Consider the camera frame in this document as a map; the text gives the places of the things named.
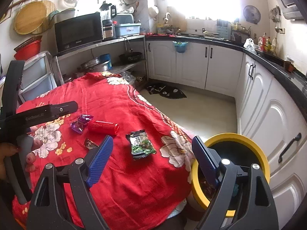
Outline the dark brown candy wrapper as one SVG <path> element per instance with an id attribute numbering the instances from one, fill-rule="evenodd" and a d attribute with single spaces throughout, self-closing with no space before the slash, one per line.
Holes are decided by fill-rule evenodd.
<path id="1" fill-rule="evenodd" d="M 91 141 L 88 138 L 85 139 L 84 146 L 89 150 L 96 149 L 98 147 L 98 145 L 95 142 Z"/>

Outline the red cylindrical can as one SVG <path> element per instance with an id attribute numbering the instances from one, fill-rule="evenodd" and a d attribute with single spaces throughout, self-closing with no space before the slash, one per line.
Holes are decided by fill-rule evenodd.
<path id="1" fill-rule="evenodd" d="M 116 136 L 119 133 L 119 125 L 113 122 L 91 121 L 87 124 L 89 131 Z"/>

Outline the yellow rimmed trash bin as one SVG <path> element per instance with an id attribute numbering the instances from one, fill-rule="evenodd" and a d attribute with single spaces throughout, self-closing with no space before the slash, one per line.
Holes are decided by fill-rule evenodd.
<path id="1" fill-rule="evenodd" d="M 237 133 L 221 133 L 203 142 L 199 136 L 192 139 L 192 151 L 196 160 L 192 164 L 191 193 L 198 205 L 207 210 L 212 197 L 201 189 L 201 178 L 204 178 L 207 187 L 216 190 L 221 184 L 219 163 L 223 158 L 232 161 L 235 165 L 249 167 L 253 163 L 260 166 L 266 181 L 270 181 L 270 167 L 261 148 L 251 139 Z"/>

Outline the white kitchen base cabinets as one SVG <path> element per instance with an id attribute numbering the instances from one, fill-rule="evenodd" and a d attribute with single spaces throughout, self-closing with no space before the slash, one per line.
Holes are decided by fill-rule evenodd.
<path id="1" fill-rule="evenodd" d="M 146 42 L 151 80 L 176 85 L 185 99 L 149 96 L 181 126 L 203 139 L 222 132 L 247 136 L 270 166 L 281 229 L 306 229 L 306 95 L 298 76 L 228 44 Z"/>

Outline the purple crumpled snack wrapper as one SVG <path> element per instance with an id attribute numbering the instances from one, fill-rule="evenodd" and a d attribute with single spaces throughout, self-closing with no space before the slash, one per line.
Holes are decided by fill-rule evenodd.
<path id="1" fill-rule="evenodd" d="M 76 121 L 73 121 L 71 124 L 70 124 L 70 128 L 78 133 L 78 134 L 82 134 L 84 129 L 86 128 L 86 126 L 88 125 L 88 123 L 90 121 L 93 120 L 93 116 L 92 115 L 87 115 L 87 114 L 81 114 Z"/>

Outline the green black snack packet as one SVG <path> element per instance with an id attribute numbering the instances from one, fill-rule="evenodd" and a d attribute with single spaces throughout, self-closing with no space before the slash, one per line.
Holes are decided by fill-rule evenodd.
<path id="1" fill-rule="evenodd" d="M 146 158 L 151 154 L 157 153 L 144 129 L 130 132 L 126 135 L 126 139 L 130 143 L 131 155 L 134 160 Z"/>

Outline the red floral tablecloth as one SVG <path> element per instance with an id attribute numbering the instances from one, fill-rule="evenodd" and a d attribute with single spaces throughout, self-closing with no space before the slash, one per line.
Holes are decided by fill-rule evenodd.
<path id="1" fill-rule="evenodd" d="M 70 128 L 81 114 L 119 125 L 113 150 L 98 183 L 91 188 L 97 207 L 111 229 L 153 229 L 162 224 L 191 191 L 191 139 L 177 124 L 151 105 L 120 75 L 89 73 L 46 92 L 19 107 L 26 111 L 47 104 L 75 101 L 75 113 L 39 125 L 34 137 L 43 145 L 35 150 L 36 184 L 47 163 L 64 166 L 88 149 L 86 138 L 100 144 L 101 133 Z M 144 129 L 156 154 L 134 160 L 126 135 Z"/>

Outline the black floor mat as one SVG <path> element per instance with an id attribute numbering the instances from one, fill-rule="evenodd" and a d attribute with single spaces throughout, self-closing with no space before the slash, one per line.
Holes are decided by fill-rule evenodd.
<path id="1" fill-rule="evenodd" d="M 151 83 L 146 87 L 149 94 L 159 94 L 168 99 L 184 99 L 187 96 L 178 88 L 164 83 Z"/>

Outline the metal shelf rack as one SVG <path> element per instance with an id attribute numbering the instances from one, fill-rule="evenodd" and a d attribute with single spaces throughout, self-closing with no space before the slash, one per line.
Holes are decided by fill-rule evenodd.
<path id="1" fill-rule="evenodd" d="M 124 36 L 79 47 L 53 57 L 51 63 L 56 84 L 89 71 L 125 71 L 148 75 L 145 35 Z"/>

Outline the teal hanging basket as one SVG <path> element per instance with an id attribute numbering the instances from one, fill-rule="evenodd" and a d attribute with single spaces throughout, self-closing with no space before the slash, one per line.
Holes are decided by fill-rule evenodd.
<path id="1" fill-rule="evenodd" d="M 172 43 L 177 53 L 184 53 L 189 42 L 173 41 Z"/>

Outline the black microwave oven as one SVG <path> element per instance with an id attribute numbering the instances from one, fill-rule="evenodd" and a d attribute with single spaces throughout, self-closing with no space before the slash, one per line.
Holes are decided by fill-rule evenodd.
<path id="1" fill-rule="evenodd" d="M 82 15 L 54 24 L 56 53 L 103 40 L 100 13 Z"/>

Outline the round bamboo tray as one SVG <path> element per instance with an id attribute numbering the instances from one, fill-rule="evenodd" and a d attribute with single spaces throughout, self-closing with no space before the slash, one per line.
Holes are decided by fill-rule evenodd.
<path id="1" fill-rule="evenodd" d="M 49 0 L 27 3 L 15 17 L 14 30 L 20 35 L 43 33 L 49 29 L 48 16 L 54 11 L 56 5 Z"/>

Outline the grey plastic storage box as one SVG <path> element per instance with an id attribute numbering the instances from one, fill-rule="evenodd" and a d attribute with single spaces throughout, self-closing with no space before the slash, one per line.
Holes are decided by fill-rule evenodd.
<path id="1" fill-rule="evenodd" d="M 118 24 L 115 26 L 116 36 L 125 37 L 125 36 L 139 35 L 140 26 L 141 26 L 140 23 Z"/>

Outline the black electric kettle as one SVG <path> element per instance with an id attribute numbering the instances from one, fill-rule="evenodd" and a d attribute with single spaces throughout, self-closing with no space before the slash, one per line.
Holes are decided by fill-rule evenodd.
<path id="1" fill-rule="evenodd" d="M 112 5 L 106 1 L 103 1 L 99 9 L 102 21 L 112 20 L 117 15 L 116 5 Z"/>

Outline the wall fan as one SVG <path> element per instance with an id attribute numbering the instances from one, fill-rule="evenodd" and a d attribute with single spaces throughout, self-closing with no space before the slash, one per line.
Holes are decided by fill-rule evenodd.
<path id="1" fill-rule="evenodd" d="M 261 20 L 260 11 L 252 5 L 246 5 L 243 9 L 243 16 L 247 22 L 258 24 Z"/>

